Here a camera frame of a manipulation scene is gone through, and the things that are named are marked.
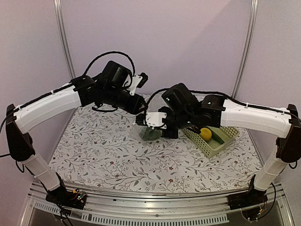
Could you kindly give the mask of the yellow round lemon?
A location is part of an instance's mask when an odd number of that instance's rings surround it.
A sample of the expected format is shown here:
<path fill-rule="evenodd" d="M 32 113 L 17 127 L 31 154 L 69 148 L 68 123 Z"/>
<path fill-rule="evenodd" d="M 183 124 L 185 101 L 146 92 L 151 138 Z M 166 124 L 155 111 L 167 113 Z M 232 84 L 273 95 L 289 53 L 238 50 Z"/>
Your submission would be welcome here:
<path fill-rule="evenodd" d="M 212 132 L 208 128 L 202 128 L 199 135 L 206 142 L 209 142 L 212 139 Z"/>

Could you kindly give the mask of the green white bok choy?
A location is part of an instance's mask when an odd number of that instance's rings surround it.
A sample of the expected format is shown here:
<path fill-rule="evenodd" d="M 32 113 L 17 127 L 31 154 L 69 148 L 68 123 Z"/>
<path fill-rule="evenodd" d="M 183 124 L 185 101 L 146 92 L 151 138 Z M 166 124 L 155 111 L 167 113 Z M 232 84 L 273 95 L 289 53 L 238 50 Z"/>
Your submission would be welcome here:
<path fill-rule="evenodd" d="M 150 127 L 143 127 L 138 132 L 138 137 L 142 141 L 153 141 L 161 138 L 161 131 L 156 129 L 151 129 Z"/>

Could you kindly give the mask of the clear zip top bag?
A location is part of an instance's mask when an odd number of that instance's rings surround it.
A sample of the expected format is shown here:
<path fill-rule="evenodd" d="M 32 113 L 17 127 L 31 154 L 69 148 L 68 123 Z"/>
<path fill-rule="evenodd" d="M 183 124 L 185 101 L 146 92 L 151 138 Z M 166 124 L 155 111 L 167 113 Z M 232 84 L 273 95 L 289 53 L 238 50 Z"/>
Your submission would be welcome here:
<path fill-rule="evenodd" d="M 157 112 L 159 108 L 165 106 L 161 94 L 156 94 L 150 101 L 147 112 Z M 137 141 L 156 141 L 161 139 L 161 130 L 133 124 L 130 129 L 130 137 Z"/>

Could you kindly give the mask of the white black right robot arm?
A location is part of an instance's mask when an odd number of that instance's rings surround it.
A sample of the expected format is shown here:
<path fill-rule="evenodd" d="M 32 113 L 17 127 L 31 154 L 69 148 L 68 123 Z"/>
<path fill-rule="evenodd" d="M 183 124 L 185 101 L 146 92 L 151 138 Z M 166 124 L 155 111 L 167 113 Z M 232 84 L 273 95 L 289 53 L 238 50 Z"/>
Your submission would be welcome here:
<path fill-rule="evenodd" d="M 169 107 L 163 123 L 173 137 L 178 129 L 192 126 L 239 127 L 277 136 L 272 154 L 243 195 L 247 205 L 254 205 L 284 168 L 301 157 L 301 120 L 294 105 L 287 108 L 250 105 L 215 92 L 209 92 L 199 101 L 183 83 L 167 89 L 162 99 Z"/>

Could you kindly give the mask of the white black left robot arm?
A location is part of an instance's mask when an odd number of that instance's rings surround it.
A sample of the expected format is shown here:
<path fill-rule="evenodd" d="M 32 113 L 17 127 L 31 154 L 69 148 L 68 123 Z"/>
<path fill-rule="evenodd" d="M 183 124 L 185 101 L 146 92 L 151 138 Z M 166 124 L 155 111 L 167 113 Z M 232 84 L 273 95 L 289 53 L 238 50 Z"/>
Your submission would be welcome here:
<path fill-rule="evenodd" d="M 5 130 L 10 156 L 37 177 L 59 204 L 66 204 L 70 200 L 69 192 L 64 190 L 60 177 L 35 152 L 29 131 L 63 112 L 89 104 L 97 107 L 106 104 L 133 115 L 139 114 L 145 101 L 136 94 L 136 89 L 147 80 L 145 73 L 136 75 L 109 61 L 93 78 L 82 75 L 26 104 L 9 105 Z"/>

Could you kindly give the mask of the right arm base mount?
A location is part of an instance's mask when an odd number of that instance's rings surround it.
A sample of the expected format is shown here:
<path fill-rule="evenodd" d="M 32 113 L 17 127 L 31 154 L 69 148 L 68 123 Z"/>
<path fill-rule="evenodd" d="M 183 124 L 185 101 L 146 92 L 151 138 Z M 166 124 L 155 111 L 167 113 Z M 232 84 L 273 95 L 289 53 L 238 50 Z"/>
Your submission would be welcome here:
<path fill-rule="evenodd" d="M 242 216 L 248 221 L 256 221 L 267 207 L 266 190 L 256 190 L 249 186 L 246 192 L 230 194 L 227 196 L 230 210 L 242 209 Z"/>

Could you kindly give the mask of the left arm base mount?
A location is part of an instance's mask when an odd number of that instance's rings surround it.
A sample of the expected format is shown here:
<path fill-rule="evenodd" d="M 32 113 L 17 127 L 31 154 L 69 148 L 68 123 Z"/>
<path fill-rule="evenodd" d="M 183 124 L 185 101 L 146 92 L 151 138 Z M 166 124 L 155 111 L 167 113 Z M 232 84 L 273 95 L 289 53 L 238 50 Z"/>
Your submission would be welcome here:
<path fill-rule="evenodd" d="M 60 206 L 83 210 L 87 200 L 87 193 L 79 189 L 68 191 L 64 186 L 60 186 L 53 191 L 48 191 L 46 201 Z"/>

